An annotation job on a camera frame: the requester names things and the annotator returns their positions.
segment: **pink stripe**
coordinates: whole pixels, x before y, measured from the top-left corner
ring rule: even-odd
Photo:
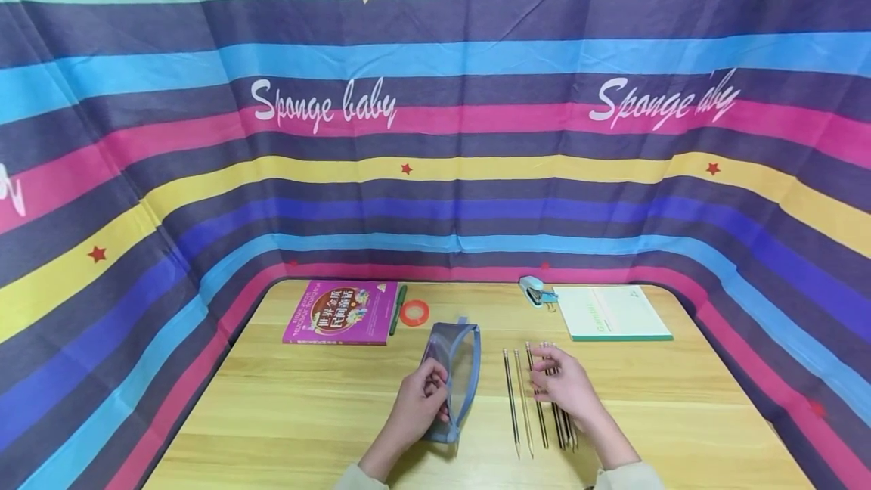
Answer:
[[[746,371],[753,382],[761,388],[761,391],[789,412],[796,425],[807,437],[808,442],[813,444],[818,454],[831,466],[832,471],[844,485],[858,490],[860,485],[871,479],[869,469],[832,431],[832,428],[813,413],[807,399],[780,379],[780,376],[769,368],[758,357],[758,354],[753,352],[752,347],[747,345],[744,339],[741,339],[741,336],[721,317],[721,314],[711,304],[705,289],[693,279],[668,270],[668,268],[635,267],[614,268],[614,270],[547,268],[547,270],[543,270],[542,268],[508,267],[443,268],[355,265],[355,263],[340,263],[339,265],[336,263],[313,263],[313,265],[288,265],[287,267],[276,265],[258,274],[251,283],[246,285],[239,299],[236,299],[230,311],[223,317],[222,328],[233,330],[265,286],[280,276],[289,278],[340,276],[437,282],[452,280],[514,282],[525,274],[535,274],[535,276],[550,283],[625,284],[640,281],[666,284],[680,291],[689,301],[694,303],[695,307],[698,307],[698,318],[705,323],[715,339]],[[225,337],[217,336],[206,347],[206,351],[200,354],[197,361],[180,377],[158,410],[153,425],[151,425],[151,431],[143,436],[130,457],[127,457],[113,482],[110,483],[110,490],[126,490],[136,485],[164,443],[169,429],[181,415],[184,406],[193,398],[200,384],[210,374],[225,344]]]
[[[202,382],[207,379],[215,368],[215,364],[218,363],[224,348],[227,348],[228,337],[231,332],[239,327],[242,319],[245,318],[247,312],[257,302],[258,297],[263,294],[269,284],[278,278],[286,276],[286,273],[287,271],[283,263],[264,268],[240,291],[239,296],[233,301],[233,305],[220,318],[218,333],[208,342],[208,345],[194,360],[194,363],[190,364],[188,369],[185,369],[183,374],[178,378],[178,381],[161,404],[160,409],[154,415],[150,428],[142,436],[142,439],[139,439],[139,443],[133,448],[131,454],[119,468],[119,471],[115,473],[113,479],[110,480],[107,490],[136,488],[139,479],[142,478],[149,463],[166,442],[172,425],[178,421],[178,417],[181,416],[185,405],[190,402],[197,389],[202,385]]]
[[[20,180],[26,216],[19,216],[10,203],[0,204],[0,234],[68,204],[103,182],[111,180],[133,163],[173,151],[194,150],[240,139],[259,132],[281,131],[314,136],[313,124],[301,119],[259,121],[248,107],[184,122],[158,123],[115,131],[97,144],[82,147],[64,157],[13,176]],[[465,107],[399,108],[390,132],[455,135],[457,133],[520,133],[555,130],[590,133],[650,133],[657,119],[628,117],[614,129],[609,122],[594,122],[589,112],[602,110],[589,104],[536,104]],[[710,113],[672,117],[655,133],[678,135],[711,122]],[[832,113],[735,101],[718,125],[750,135],[771,136],[798,142],[842,161],[871,168],[871,126]],[[321,122],[316,136],[360,136],[385,133],[384,118]]]

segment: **green pen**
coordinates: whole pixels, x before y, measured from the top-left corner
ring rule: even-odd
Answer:
[[[393,322],[390,323],[390,336],[396,332],[396,322],[399,320],[399,309],[402,307],[402,303],[405,302],[405,291],[408,289],[408,286],[402,284],[402,288],[399,289],[399,294],[396,296],[396,308],[393,310]]]

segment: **yellow stripe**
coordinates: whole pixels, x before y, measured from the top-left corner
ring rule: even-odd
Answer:
[[[68,253],[0,289],[0,343],[97,280],[127,250],[154,230],[154,223],[144,209],[134,207]],[[107,249],[107,259],[94,262],[88,256],[94,246]]]
[[[401,173],[411,164],[411,175]],[[705,172],[718,163],[721,172]],[[99,278],[120,256],[155,230],[155,222],[190,203],[220,196],[265,178],[308,183],[362,182],[393,178],[405,181],[567,180],[653,185],[665,177],[696,176],[706,181],[754,191],[778,203],[787,214],[807,223],[838,243],[871,256],[869,216],[803,185],[795,177],[758,165],[688,153],[671,161],[643,159],[597,160],[582,157],[455,157],[420,159],[376,157],[361,162],[306,162],[286,157],[260,157],[228,168],[188,176],[154,188],[143,205],[116,217],[109,225],[68,253],[0,289],[0,342],[44,317],[64,300]],[[94,245],[107,248],[108,261],[87,257]]]

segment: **person's left hand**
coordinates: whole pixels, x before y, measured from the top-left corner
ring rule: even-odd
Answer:
[[[436,416],[448,421],[448,372],[434,358],[428,358],[402,380],[383,436],[402,450],[417,443],[432,426]]]

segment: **rainbow striped curtain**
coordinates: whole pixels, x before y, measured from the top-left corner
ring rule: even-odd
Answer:
[[[0,0],[0,489],[142,485],[277,280],[523,274],[871,488],[869,3]]]

